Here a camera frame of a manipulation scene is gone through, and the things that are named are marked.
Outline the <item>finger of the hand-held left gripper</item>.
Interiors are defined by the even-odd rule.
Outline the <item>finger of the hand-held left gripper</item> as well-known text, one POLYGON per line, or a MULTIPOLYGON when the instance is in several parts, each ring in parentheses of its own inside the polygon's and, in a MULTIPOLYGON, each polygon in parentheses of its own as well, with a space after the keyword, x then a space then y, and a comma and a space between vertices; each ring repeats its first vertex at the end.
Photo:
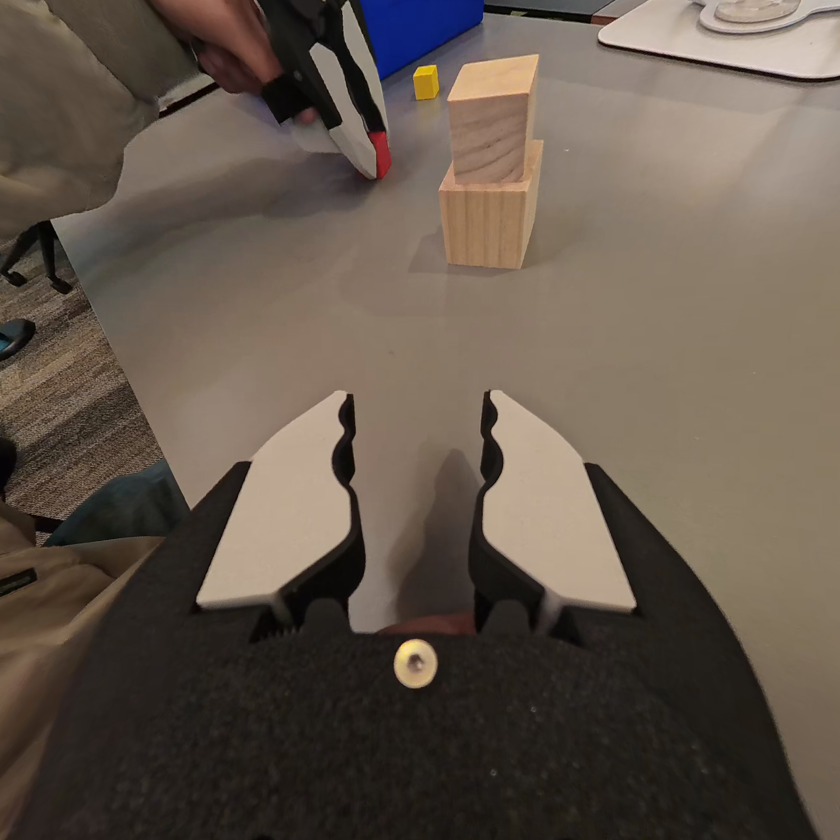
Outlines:
POLYGON ((389 125, 384 94, 361 2, 335 3, 335 54, 368 136, 374 146, 386 148, 389 125))
POLYGON ((382 178, 382 83, 366 27, 321 27, 296 48, 291 77, 357 172, 382 178))

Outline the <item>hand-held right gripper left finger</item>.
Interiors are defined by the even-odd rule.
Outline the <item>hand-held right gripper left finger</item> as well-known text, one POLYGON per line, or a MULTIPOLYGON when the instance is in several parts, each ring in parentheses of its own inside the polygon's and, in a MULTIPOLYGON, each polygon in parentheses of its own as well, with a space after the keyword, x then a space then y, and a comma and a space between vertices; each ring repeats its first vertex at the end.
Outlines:
POLYGON ((354 397, 336 391, 255 453, 196 604, 304 615, 318 599, 347 609, 365 569, 354 477, 354 397))

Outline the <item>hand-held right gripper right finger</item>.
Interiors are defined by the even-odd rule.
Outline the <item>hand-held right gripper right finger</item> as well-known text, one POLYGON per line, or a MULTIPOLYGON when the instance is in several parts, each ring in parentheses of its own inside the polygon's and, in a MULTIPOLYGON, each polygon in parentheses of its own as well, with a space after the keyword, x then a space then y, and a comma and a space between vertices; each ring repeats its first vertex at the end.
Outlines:
POLYGON ((553 427, 503 391, 484 394, 483 484, 469 537, 469 576, 486 612, 566 606, 631 614, 637 601, 585 462, 553 427))

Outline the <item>blue plastic bin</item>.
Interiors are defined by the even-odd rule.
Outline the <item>blue plastic bin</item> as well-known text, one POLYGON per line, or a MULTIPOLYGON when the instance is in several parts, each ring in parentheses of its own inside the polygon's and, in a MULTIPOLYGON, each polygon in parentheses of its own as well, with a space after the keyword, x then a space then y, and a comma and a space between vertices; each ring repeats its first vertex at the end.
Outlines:
POLYGON ((478 26, 483 1, 362 1, 381 79, 478 26))

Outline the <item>medium wooden cube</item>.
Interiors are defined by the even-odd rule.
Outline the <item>medium wooden cube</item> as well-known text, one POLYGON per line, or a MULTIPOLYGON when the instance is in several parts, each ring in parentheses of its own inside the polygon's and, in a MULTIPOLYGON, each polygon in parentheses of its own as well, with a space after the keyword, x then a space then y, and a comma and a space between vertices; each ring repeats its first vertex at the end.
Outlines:
POLYGON ((538 71, 538 54, 462 66, 447 99, 456 183, 524 179, 538 71))

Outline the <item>large wooden cube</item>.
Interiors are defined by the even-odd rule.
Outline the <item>large wooden cube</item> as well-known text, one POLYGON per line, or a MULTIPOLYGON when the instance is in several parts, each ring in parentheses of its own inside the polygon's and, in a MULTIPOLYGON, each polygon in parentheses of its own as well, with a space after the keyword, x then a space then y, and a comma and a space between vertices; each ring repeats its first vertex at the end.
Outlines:
POLYGON ((537 211, 543 141, 526 153, 524 178, 506 183, 458 183, 451 163, 438 189, 447 262, 454 266, 519 269, 537 211))

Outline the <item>person's left hand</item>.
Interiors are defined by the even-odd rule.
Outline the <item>person's left hand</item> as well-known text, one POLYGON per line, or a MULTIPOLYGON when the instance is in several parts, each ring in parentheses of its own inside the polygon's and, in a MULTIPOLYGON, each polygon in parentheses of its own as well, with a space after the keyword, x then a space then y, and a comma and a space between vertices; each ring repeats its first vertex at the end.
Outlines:
POLYGON ((283 72, 263 18, 251 1, 151 1, 183 41, 198 40, 203 71, 228 93, 260 97, 283 72))

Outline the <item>white folding stand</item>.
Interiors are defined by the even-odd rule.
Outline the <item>white folding stand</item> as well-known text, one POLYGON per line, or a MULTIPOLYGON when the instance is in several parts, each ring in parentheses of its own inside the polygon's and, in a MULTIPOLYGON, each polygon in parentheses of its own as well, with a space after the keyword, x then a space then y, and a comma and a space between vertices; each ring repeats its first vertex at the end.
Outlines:
POLYGON ((716 2, 649 1, 603 27, 603 46, 794 81, 839 78, 838 2, 800 2, 754 24, 719 19, 716 2))

